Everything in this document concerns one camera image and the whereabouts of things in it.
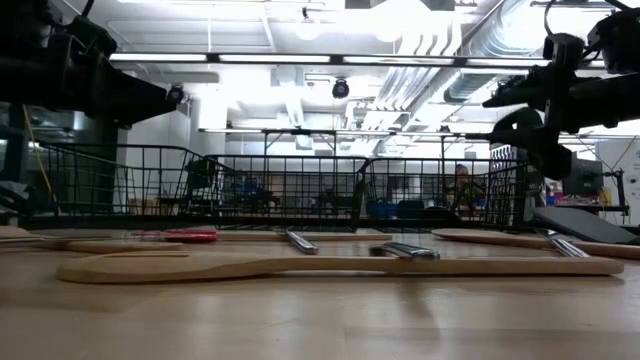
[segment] cable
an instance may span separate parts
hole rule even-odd
[[[627,148],[624,149],[624,152],[622,153],[622,155],[620,155],[618,160],[616,160],[615,164],[613,164],[613,168],[615,168],[616,165],[618,165],[618,163],[620,162],[620,160],[622,160],[622,158],[627,154],[627,151],[629,151],[629,148],[631,147],[631,145],[633,145],[633,142],[636,140],[637,137],[638,137],[638,135],[634,135],[633,138],[631,139],[631,141],[629,141],[629,145],[627,145]]]
[[[602,204],[602,212],[604,213],[604,219],[607,220],[607,212],[604,211],[604,205],[605,204],[609,204],[611,205],[611,203],[609,202],[609,198],[607,197],[607,193],[604,191],[604,186],[600,187],[600,193],[602,194],[602,197],[604,198],[604,204]],[[616,225],[618,225],[618,219],[616,219],[616,216],[613,215],[613,221],[615,221]]]
[[[604,0],[604,1],[605,1],[605,2],[607,2],[607,3],[609,3],[609,4],[611,4],[611,5],[613,5],[613,6],[615,6],[615,7],[617,7],[617,8],[618,8],[618,9],[620,9],[620,10],[628,10],[628,9],[631,9],[631,7],[630,7],[630,6],[627,6],[627,5],[625,5],[625,4],[623,4],[623,3],[621,3],[621,2],[620,2],[620,1],[618,1],[618,0]]]
[[[94,2],[95,0],[88,0],[87,4],[84,6],[84,9],[82,9],[82,14],[80,14],[80,16],[88,17]]]
[[[591,62],[592,62],[593,60],[597,59],[597,58],[598,58],[598,56],[600,56],[600,50],[598,50],[598,51],[596,52],[596,55],[595,55],[594,57],[592,57],[591,59],[587,59],[586,57],[587,57],[587,56],[589,56],[589,54],[591,54],[591,53],[592,53],[592,51],[587,50],[587,51],[582,55],[582,57],[583,57],[582,63],[583,63],[583,64],[585,64],[585,65],[591,64]]]
[[[627,154],[627,151],[629,151],[629,148],[631,148],[631,145],[633,144],[633,142],[636,140],[636,138],[638,137],[638,135],[635,135],[631,141],[629,141],[629,145],[627,145],[627,148],[624,150],[624,152],[622,153],[622,155],[620,155],[620,157],[618,158],[618,160],[616,160],[616,163],[613,165],[613,167],[615,167],[616,165],[618,165],[618,163],[620,162],[620,160],[622,160],[622,158]],[[576,135],[576,139],[578,139],[578,141],[580,141],[582,143],[582,145],[584,145],[584,147],[591,151],[591,153],[596,157],[596,159],[598,159],[598,161],[600,161],[604,166],[607,167],[607,169],[609,169],[610,172],[614,172],[613,167],[609,166],[609,164],[607,164],[606,162],[604,162],[604,160],[602,160],[602,158],[600,156],[598,156],[598,154],[596,154],[595,151],[593,151],[592,148],[589,147],[589,145],[585,144],[584,141],[582,141],[582,139],[580,138],[580,136]],[[615,181],[611,181],[613,183],[613,186],[615,186],[616,190],[618,189],[618,184]],[[625,206],[629,207],[629,212],[628,215],[629,216],[629,222],[631,222],[631,204],[629,203],[629,200],[627,200],[627,196],[626,194],[624,195],[624,203]],[[618,224],[618,220],[616,219],[615,215],[613,216],[613,218],[616,221],[616,225]]]
[[[49,196],[53,199],[53,202],[56,204],[56,207],[57,207],[58,200],[56,199],[56,195],[53,193],[53,188],[51,187],[51,182],[49,182],[49,177],[47,176],[47,172],[44,170],[44,165],[42,165],[42,160],[40,159],[40,153],[38,152],[38,147],[36,146],[36,138],[35,136],[33,136],[33,128],[31,127],[31,118],[29,117],[29,113],[27,111],[26,105],[22,105],[22,114],[24,116],[24,124],[27,126],[27,130],[29,130],[31,143],[33,143],[33,150],[36,153],[36,160],[38,161],[38,166],[40,166],[40,171],[42,172],[42,177],[44,178],[44,182],[47,185]]]
[[[549,20],[547,17],[549,16],[549,10],[551,10],[551,6],[555,4],[556,0],[550,0],[547,3],[547,6],[544,7],[544,29],[547,31],[547,35],[553,35],[553,31],[549,27]]]

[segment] pipe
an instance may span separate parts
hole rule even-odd
[[[532,1],[531,7],[540,7],[545,8],[549,4],[548,1]],[[569,1],[564,2],[555,2],[553,3],[554,8],[569,8],[569,9],[618,9],[617,7],[609,4],[605,1],[585,1],[585,2],[576,2],[572,3]]]
[[[524,21],[524,18],[521,23],[510,23],[512,16],[519,16],[528,9],[529,3],[527,1],[504,0],[499,2],[489,15],[482,19],[481,24],[470,31],[471,35],[464,37],[463,45],[458,53],[465,54],[465,56],[486,57],[531,55],[542,44],[545,36],[543,29],[534,29],[533,31],[539,31],[539,33],[534,33],[531,36],[531,29],[519,32],[517,28],[513,28],[514,25],[515,27],[523,27],[523,29],[528,26],[528,22]],[[529,34],[529,38],[521,39],[521,35],[517,35],[518,33]],[[495,74],[461,74],[458,69],[442,69],[429,83],[420,101],[413,106],[413,112],[416,112],[443,88],[445,89],[443,94],[445,101],[464,103],[475,91],[494,78]]]
[[[416,50],[420,46],[420,35],[411,33],[402,37],[402,44],[398,49],[399,55],[415,55]],[[397,95],[397,87],[407,81],[408,72],[406,68],[391,68],[387,72],[387,77],[380,93],[373,102],[376,108],[386,109],[386,104],[393,96]]]
[[[394,110],[393,104],[398,97],[401,96],[401,93],[404,90],[404,84],[410,83],[415,77],[415,69],[413,68],[401,68],[399,73],[400,75],[398,76],[398,80],[393,85],[393,91],[391,91],[387,98],[381,100],[381,107],[383,110]]]
[[[445,34],[443,35],[444,36],[442,35],[438,36],[438,39],[444,37],[448,39],[448,42],[441,46],[439,46],[438,43],[436,43],[436,49],[432,49],[430,52],[431,54],[438,51],[438,55],[451,55],[459,47],[458,40],[461,38],[462,34],[461,34],[461,29],[458,23],[456,23],[455,21],[452,22],[449,26],[447,26],[447,28],[445,28]],[[407,98],[399,106],[403,110],[407,109],[416,100],[416,98],[420,95],[420,92],[437,75],[437,70],[435,69],[424,68],[421,70],[423,70],[422,71],[423,77],[421,78],[420,82],[412,90],[412,92],[409,93]]]
[[[422,33],[422,42],[416,51],[416,55],[426,55],[430,54],[430,51],[434,48],[434,35],[430,31],[425,31]],[[392,109],[401,109],[401,105],[407,101],[409,96],[413,94],[416,89],[420,86],[420,84],[424,81],[424,78],[428,74],[428,68],[418,68],[412,69],[414,70],[412,74],[409,76],[409,83],[406,87],[403,87],[402,93],[395,99],[394,102],[391,102],[390,106]]]

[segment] wooden tabletop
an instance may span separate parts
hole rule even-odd
[[[455,256],[548,252],[396,240]],[[365,255],[367,242],[322,242]],[[287,243],[193,249],[292,255]],[[616,277],[394,278],[289,274],[248,280],[105,286],[53,277],[47,250],[0,250],[5,359],[638,359],[640,267]]]

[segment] black wire basket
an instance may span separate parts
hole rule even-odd
[[[157,145],[41,144],[53,216],[64,223],[162,218],[208,223],[221,171],[187,149]],[[102,157],[111,152],[120,162]]]
[[[373,159],[366,170],[365,214],[385,232],[517,225],[526,170],[515,160]]]
[[[366,158],[208,156],[219,164],[221,229],[356,231]]]

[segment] ceiling duct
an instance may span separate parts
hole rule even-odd
[[[531,25],[531,7],[522,0],[505,0],[491,18],[461,47],[461,56],[506,57],[529,56],[540,48],[545,32],[542,26]],[[443,69],[439,82],[459,75],[444,91],[448,103],[464,103],[473,93],[492,81],[496,74],[461,72]]]
[[[453,55],[460,47],[462,40],[460,23],[456,21],[455,16],[451,12],[434,12],[431,19],[432,30],[425,30],[421,36],[422,41],[418,44],[416,54],[418,55]],[[402,91],[397,92],[390,100],[383,102],[386,109],[396,109],[404,111],[409,109],[416,102],[420,93],[430,84],[432,79],[438,74],[437,69],[432,68],[415,68],[403,69],[407,72],[405,83],[397,86]],[[396,117],[398,129],[413,125],[411,131],[422,131],[425,125],[412,124],[409,116]],[[378,149],[384,149],[386,145],[393,145],[391,139],[383,141],[383,145]]]

